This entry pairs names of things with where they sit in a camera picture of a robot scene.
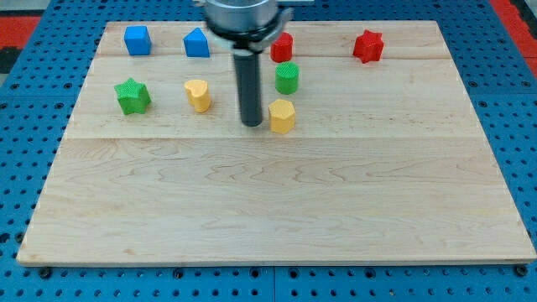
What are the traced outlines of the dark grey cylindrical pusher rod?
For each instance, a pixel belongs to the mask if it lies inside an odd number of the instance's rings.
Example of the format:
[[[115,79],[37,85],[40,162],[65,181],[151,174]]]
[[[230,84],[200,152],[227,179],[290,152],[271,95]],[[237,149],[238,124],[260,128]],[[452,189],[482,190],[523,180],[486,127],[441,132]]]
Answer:
[[[259,54],[236,49],[233,51],[233,63],[242,124],[257,127],[263,121]]]

